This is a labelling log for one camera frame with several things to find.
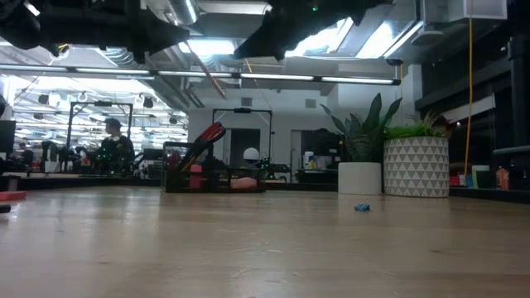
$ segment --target green plant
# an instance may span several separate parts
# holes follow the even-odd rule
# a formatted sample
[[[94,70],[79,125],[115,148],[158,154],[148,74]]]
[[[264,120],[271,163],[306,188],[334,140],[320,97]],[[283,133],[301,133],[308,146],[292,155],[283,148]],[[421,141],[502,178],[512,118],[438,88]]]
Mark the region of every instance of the green plant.
[[[434,124],[439,115],[434,113],[427,113],[423,119],[415,119],[413,116],[408,116],[415,122],[410,126],[387,127],[385,137],[388,139],[402,138],[402,137],[444,137],[445,133]]]
[[[377,94],[372,101],[368,116],[363,121],[361,117],[350,114],[344,122],[340,121],[323,104],[327,113],[341,134],[352,162],[380,162],[383,156],[384,131],[392,116],[398,111],[402,99],[394,101],[387,113],[380,117],[383,101],[381,94]]]

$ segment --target yellow cable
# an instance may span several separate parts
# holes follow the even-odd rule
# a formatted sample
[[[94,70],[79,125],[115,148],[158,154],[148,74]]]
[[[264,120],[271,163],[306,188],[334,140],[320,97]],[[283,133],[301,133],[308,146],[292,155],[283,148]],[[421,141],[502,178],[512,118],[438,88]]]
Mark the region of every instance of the yellow cable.
[[[464,177],[467,186],[467,167],[470,158],[470,135],[471,135],[471,109],[473,107],[473,5],[474,0],[470,0],[470,111],[467,117],[467,137],[465,139],[465,162]]]
[[[252,67],[250,67],[250,63],[248,63],[248,59],[245,59],[245,62],[247,63],[248,70],[252,74]],[[265,96],[265,93],[263,92],[263,90],[259,88],[259,84],[256,79],[254,80],[254,83],[256,83],[256,87],[258,87],[258,90],[262,93],[263,99],[265,99],[265,102],[267,103],[268,108],[270,108],[272,111],[271,104],[268,102],[267,96]]]

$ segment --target blue object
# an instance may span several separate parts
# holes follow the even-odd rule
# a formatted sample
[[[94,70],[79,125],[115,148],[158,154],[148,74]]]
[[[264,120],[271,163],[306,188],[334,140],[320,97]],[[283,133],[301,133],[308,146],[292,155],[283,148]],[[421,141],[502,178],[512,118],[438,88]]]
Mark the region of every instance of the blue object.
[[[370,211],[370,204],[358,204],[355,206],[355,211],[366,212]]]

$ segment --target person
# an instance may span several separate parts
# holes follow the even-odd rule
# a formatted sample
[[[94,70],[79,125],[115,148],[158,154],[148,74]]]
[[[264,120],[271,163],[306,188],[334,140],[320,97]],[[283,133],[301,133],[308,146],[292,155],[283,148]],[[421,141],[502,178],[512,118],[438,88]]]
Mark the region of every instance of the person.
[[[134,145],[121,133],[122,124],[115,118],[105,120],[105,132],[110,136],[101,141],[99,158],[106,163],[105,171],[123,171],[134,159]]]
[[[21,150],[23,150],[21,154],[22,163],[26,166],[31,167],[31,163],[33,162],[33,158],[35,157],[35,154],[33,153],[33,151],[28,149],[25,142],[18,144],[18,146],[20,147]]]

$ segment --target ceiling light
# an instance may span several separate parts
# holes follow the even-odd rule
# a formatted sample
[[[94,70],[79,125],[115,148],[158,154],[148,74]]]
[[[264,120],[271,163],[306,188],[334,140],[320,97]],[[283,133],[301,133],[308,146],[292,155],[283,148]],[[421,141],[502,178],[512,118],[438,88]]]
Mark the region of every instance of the ceiling light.
[[[99,69],[99,68],[81,68],[75,70],[87,74],[104,74],[104,75],[149,75],[149,70],[121,70],[121,69]]]
[[[226,39],[190,39],[188,44],[199,56],[232,55],[235,51],[234,43]],[[184,42],[179,44],[179,48],[184,53],[190,53],[190,49]]]
[[[407,34],[405,34],[403,37],[401,37],[390,49],[388,49],[384,54],[383,57],[388,58],[391,54],[393,54],[396,50],[398,50],[405,42],[407,42],[418,30],[420,30],[423,27],[423,22],[418,22]]]
[[[84,102],[86,102],[88,98],[89,98],[89,97],[86,95],[86,92],[85,92],[85,91],[83,91],[82,94],[77,95],[77,100],[78,100],[80,103],[84,103]]]
[[[28,11],[30,11],[31,13],[33,13],[33,15],[35,17],[39,17],[39,15],[41,14],[41,12],[39,12],[38,9],[36,9],[33,4],[29,3],[29,2],[24,2],[24,6],[27,8]]]
[[[44,65],[1,65],[0,70],[68,72],[68,69],[66,67],[55,67],[55,66],[44,66]]]
[[[154,76],[145,76],[145,75],[117,75],[116,79],[154,80],[157,78],[155,78]]]
[[[28,130],[28,129],[20,129],[20,130],[17,130],[17,133],[21,133],[21,134],[31,134],[31,130]]]
[[[179,120],[178,120],[178,118],[177,118],[176,116],[171,115],[171,117],[169,117],[169,123],[170,123],[170,124],[175,125],[175,124],[177,124],[178,122],[179,122]]]
[[[109,116],[110,117],[129,117],[129,114],[125,115],[123,113],[110,113]],[[132,115],[133,118],[151,118],[151,116],[154,116],[154,115],[150,115],[150,114],[136,114],[136,113],[134,113]]]
[[[43,94],[39,96],[39,99],[37,100],[40,104],[48,104],[50,102],[50,95]]]
[[[101,115],[90,115],[89,119],[93,122],[103,122],[107,120],[105,116],[101,116]]]
[[[206,73],[202,71],[166,71],[161,70],[158,72],[159,75],[173,75],[173,76],[183,76],[189,78],[205,78]],[[232,78],[230,73],[210,73],[214,78]]]
[[[371,37],[364,43],[356,58],[379,58],[392,45],[393,31],[388,22],[383,22],[379,28],[373,32]]]
[[[143,100],[143,107],[144,108],[152,108],[154,107],[155,104],[152,102],[152,98],[150,97],[146,97],[144,100]]]
[[[312,75],[289,75],[289,74],[241,74],[241,79],[285,79],[285,80],[313,80]]]
[[[396,84],[394,79],[369,79],[369,78],[340,78],[322,77],[326,83],[351,83],[351,84]]]
[[[134,98],[134,104],[143,104],[144,97],[143,94],[137,95],[137,97]]]

